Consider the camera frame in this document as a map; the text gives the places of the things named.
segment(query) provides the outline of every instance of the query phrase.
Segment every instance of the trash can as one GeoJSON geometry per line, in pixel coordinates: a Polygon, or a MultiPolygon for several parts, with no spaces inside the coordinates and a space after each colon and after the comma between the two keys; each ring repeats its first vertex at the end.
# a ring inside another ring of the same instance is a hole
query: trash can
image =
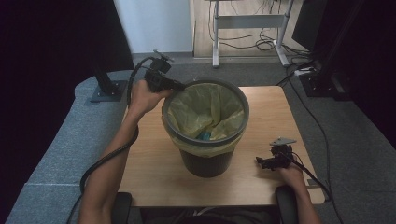
{"type": "Polygon", "coordinates": [[[196,78],[168,97],[162,112],[165,130],[192,174],[213,177],[227,170],[248,124],[248,100],[238,87],[196,78]]]}

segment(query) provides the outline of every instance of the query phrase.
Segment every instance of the wooden table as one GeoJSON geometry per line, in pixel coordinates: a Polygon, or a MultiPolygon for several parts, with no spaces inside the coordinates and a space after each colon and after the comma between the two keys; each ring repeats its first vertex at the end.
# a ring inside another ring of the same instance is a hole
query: wooden table
{"type": "MultiPolygon", "coordinates": [[[[263,170],[256,157],[271,158],[269,143],[279,136],[297,140],[293,151],[315,174],[290,107],[280,87],[243,87],[250,116],[235,148],[230,167],[222,175],[202,178],[184,166],[163,127],[161,101],[139,122],[140,134],[132,145],[120,185],[131,192],[133,206],[222,206],[275,204],[275,188],[283,185],[277,172],[263,170]]],[[[320,188],[308,188],[313,203],[323,203],[320,188]]]]}

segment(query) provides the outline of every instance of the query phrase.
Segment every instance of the yellow plastic bag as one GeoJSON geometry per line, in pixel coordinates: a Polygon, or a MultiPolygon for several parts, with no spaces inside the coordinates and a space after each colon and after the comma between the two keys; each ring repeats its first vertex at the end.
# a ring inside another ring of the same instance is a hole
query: yellow plastic bag
{"type": "MultiPolygon", "coordinates": [[[[196,84],[178,92],[166,113],[169,122],[179,133],[198,141],[209,142],[221,141],[235,134],[246,118],[238,95],[227,87],[214,83],[196,84]]],[[[233,151],[242,137],[240,133],[226,144],[209,147],[187,143],[171,132],[168,133],[179,149],[199,157],[213,157],[233,151]]]]}

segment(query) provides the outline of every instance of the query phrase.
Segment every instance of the chair armrest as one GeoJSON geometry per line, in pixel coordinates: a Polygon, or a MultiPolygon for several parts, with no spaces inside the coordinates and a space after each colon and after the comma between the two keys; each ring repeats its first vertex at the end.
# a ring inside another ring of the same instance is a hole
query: chair armrest
{"type": "Polygon", "coordinates": [[[294,190],[288,186],[280,186],[275,190],[280,219],[283,224],[298,224],[297,202],[294,190]]]}
{"type": "Polygon", "coordinates": [[[128,222],[129,211],[132,203],[130,193],[118,192],[113,210],[111,211],[111,223],[125,224],[128,222]]]}

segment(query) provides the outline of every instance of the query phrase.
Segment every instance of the black controller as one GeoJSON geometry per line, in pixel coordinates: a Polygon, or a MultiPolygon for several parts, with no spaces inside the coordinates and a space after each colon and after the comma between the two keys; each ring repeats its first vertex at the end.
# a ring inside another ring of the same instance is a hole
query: black controller
{"type": "Polygon", "coordinates": [[[270,159],[256,157],[257,163],[262,169],[287,168],[293,160],[293,150],[288,143],[294,142],[294,140],[279,137],[271,144],[271,153],[274,157],[270,159]]]}
{"type": "Polygon", "coordinates": [[[185,86],[179,81],[167,78],[164,74],[169,71],[171,65],[169,61],[173,61],[166,55],[158,52],[156,49],[154,52],[158,53],[161,58],[152,59],[152,63],[149,66],[149,69],[146,71],[145,80],[147,81],[149,88],[153,92],[159,92],[162,90],[177,90],[183,91],[185,86]]]}

